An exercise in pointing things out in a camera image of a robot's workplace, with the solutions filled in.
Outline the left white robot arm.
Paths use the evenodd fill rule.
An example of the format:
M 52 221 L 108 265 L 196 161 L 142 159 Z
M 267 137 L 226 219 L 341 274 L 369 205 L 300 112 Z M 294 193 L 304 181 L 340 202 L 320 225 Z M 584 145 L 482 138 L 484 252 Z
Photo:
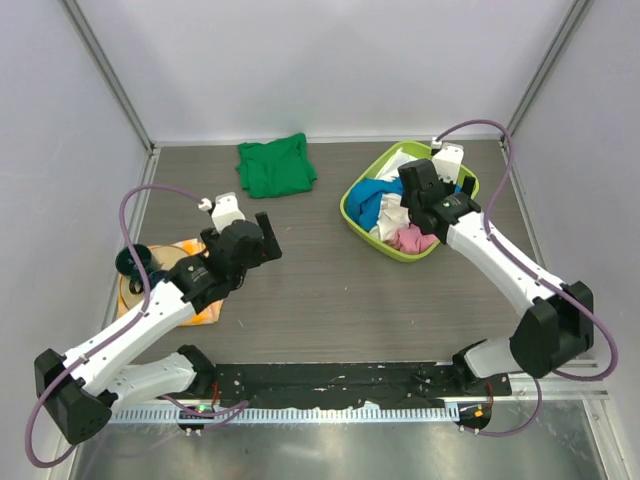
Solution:
M 281 257 L 267 213 L 201 233 L 205 250 L 180 259 L 150 299 L 83 344 L 34 362 L 36 393 L 66 441 L 79 445 L 110 418 L 165 394 L 205 397 L 216 369 L 195 346 L 145 365 L 134 359 L 175 327 L 239 289 L 248 270 Z

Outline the lime green plastic basin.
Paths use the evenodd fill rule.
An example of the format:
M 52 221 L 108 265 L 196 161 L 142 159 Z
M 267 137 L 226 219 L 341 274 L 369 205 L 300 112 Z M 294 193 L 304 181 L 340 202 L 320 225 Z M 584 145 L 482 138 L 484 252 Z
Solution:
M 477 176 L 463 158 L 464 148 L 450 142 L 398 142 L 343 195 L 340 212 L 383 254 L 405 263 L 422 259 L 439 244 L 446 211 L 468 210 L 477 195 Z

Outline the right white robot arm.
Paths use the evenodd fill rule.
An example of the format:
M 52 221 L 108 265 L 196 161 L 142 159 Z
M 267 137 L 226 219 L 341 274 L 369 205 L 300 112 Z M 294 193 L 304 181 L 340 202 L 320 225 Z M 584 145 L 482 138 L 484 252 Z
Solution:
M 473 179 L 454 192 L 427 159 L 404 164 L 398 172 L 401 204 L 411 222 L 473 263 L 520 317 L 510 337 L 481 340 L 454 355 L 451 380 L 457 391 L 475 394 L 498 374 L 524 372 L 540 379 L 591 349 L 591 290 L 582 282 L 549 278 L 487 221 L 469 195 Z

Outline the blue t shirt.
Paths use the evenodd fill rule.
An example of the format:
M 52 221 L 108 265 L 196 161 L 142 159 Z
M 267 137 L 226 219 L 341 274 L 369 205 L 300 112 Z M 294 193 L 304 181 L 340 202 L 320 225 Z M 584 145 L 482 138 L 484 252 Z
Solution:
M 353 186 L 346 199 L 348 217 L 369 232 L 379 218 L 384 194 L 402 195 L 404 188 L 399 178 L 393 181 L 365 178 Z

